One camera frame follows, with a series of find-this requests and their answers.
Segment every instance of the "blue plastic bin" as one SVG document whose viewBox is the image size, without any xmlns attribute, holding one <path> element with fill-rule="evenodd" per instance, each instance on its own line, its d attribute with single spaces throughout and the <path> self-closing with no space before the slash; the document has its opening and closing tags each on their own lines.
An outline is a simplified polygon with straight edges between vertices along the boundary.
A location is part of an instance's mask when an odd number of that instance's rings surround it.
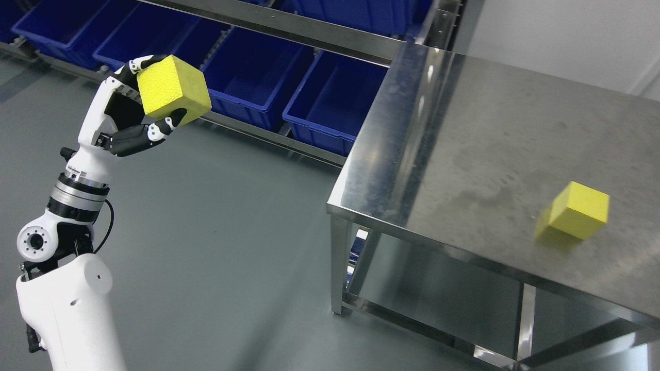
<svg viewBox="0 0 660 371">
<path fill-rule="evenodd" d="M 12 42 L 16 38 L 11 26 L 24 15 L 16 1 L 0 0 L 0 42 Z"/>
<path fill-rule="evenodd" d="M 313 58 L 307 46 L 233 29 L 202 67 L 213 111 L 279 130 L 284 106 Z"/>
<path fill-rule="evenodd" d="M 294 0 L 298 14 L 375 34 L 406 33 L 417 0 Z"/>
<path fill-rule="evenodd" d="M 43 54 L 94 69 L 92 53 L 134 6 L 134 0 L 42 0 L 12 31 Z"/>
<path fill-rule="evenodd" d="M 279 11 L 287 12 L 287 13 L 295 13 L 296 12 L 296 5 L 293 3 L 293 0 L 275 1 L 275 3 L 273 3 L 272 8 L 277 9 Z"/>
<path fill-rule="evenodd" d="M 129 60 L 174 54 L 199 68 L 228 24 L 140 4 L 94 52 L 97 61 L 116 71 Z"/>
<path fill-rule="evenodd" d="M 284 109 L 295 139 L 348 156 L 387 68 L 320 52 Z"/>
</svg>

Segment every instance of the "metal shelf rack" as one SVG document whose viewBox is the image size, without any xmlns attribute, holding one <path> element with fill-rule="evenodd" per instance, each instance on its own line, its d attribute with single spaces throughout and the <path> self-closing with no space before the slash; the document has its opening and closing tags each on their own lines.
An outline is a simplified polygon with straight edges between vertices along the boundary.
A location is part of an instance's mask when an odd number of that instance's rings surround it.
<svg viewBox="0 0 660 371">
<path fill-rule="evenodd" d="M 347 55 L 388 67 L 404 41 L 372 34 L 349 27 L 302 17 L 270 7 L 246 3 L 239 0 L 139 0 L 176 11 L 247 28 L 322 50 Z M 455 34 L 455 24 L 465 0 L 434 0 L 424 19 L 416 44 L 426 44 L 446 49 Z M 0 43 L 5 51 L 21 59 L 34 61 L 37 58 L 53 68 L 77 77 L 100 82 L 108 75 L 107 67 L 90 71 L 47 55 L 43 55 L 19 38 L 12 44 Z M 290 137 L 290 127 L 285 124 L 278 133 L 273 133 L 230 117 L 209 112 L 203 120 L 215 125 L 249 135 L 256 139 L 289 149 L 324 163 L 342 167 L 346 158 L 299 142 Z"/>
</svg>

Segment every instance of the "metal rail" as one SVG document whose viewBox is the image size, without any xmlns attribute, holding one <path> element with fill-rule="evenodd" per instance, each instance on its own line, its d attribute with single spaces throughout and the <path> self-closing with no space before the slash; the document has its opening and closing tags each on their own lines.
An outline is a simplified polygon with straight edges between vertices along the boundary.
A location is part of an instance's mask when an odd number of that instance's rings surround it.
<svg viewBox="0 0 660 371">
<path fill-rule="evenodd" d="M 18 37 L 10 44 L 0 42 L 0 51 L 4 51 L 14 57 L 27 61 L 34 61 L 37 59 L 37 56 L 34 54 L 34 48 L 23 37 Z"/>
<path fill-rule="evenodd" d="M 250 125 L 248 123 L 232 119 L 215 112 L 208 112 L 203 115 L 201 119 L 222 127 L 226 127 L 227 129 L 237 131 L 238 133 L 268 142 L 278 147 L 303 154 L 307 157 L 313 158 L 314 160 L 318 160 L 338 168 L 344 166 L 344 162 L 346 162 L 346 158 L 344 156 L 325 151 L 303 142 L 299 142 L 286 136 L 286 132 L 284 132 L 284 135 L 281 134 L 282 131 L 280 131 L 281 133 L 273 133 L 272 131 L 267 131 L 260 127 Z"/>
<path fill-rule="evenodd" d="M 389 65 L 404 41 L 237 0 L 140 0 L 333 53 Z"/>
<path fill-rule="evenodd" d="M 99 71 L 91 71 L 86 68 L 82 68 L 80 66 L 76 66 L 74 64 L 68 63 L 61 61 L 57 58 L 53 58 L 48 55 L 44 55 L 40 53 L 39 51 L 36 52 L 37 56 L 45 61 L 46 63 L 50 64 L 54 69 L 60 70 L 62 72 L 66 72 L 68 74 L 74 75 L 76 77 L 82 77 L 84 79 L 92 80 L 97 83 L 100 83 L 103 81 L 106 77 L 106 71 L 107 70 L 99 70 Z"/>
</svg>

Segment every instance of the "yellow sponge block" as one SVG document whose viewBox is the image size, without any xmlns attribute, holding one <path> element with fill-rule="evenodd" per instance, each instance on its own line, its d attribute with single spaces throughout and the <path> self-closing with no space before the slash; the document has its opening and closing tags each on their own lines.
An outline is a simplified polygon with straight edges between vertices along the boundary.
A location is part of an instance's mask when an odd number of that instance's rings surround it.
<svg viewBox="0 0 660 371">
<path fill-rule="evenodd" d="M 607 223 L 610 196 L 570 182 L 552 202 L 548 225 L 586 240 Z"/>
<path fill-rule="evenodd" d="M 162 119 L 177 108 L 185 108 L 180 124 L 202 116 L 211 109 L 204 74 L 170 55 L 137 74 L 137 85 L 146 115 Z"/>
</svg>

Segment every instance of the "robotic arm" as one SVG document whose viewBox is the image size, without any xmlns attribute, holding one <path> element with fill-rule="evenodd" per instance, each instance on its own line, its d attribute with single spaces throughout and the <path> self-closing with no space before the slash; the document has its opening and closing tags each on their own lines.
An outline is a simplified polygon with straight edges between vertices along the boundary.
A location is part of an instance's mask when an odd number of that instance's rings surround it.
<svg viewBox="0 0 660 371">
<path fill-rule="evenodd" d="M 164 58 L 131 60 L 101 82 L 78 136 L 80 149 L 62 148 L 67 165 L 44 214 L 16 239 L 26 260 L 16 291 L 30 352 L 47 350 L 55 371 L 126 369 L 107 297 L 112 276 L 92 247 L 93 224 L 119 159 L 163 143 L 187 113 L 178 108 L 143 123 L 137 75 Z M 76 258 L 59 267 L 70 255 Z"/>
</svg>

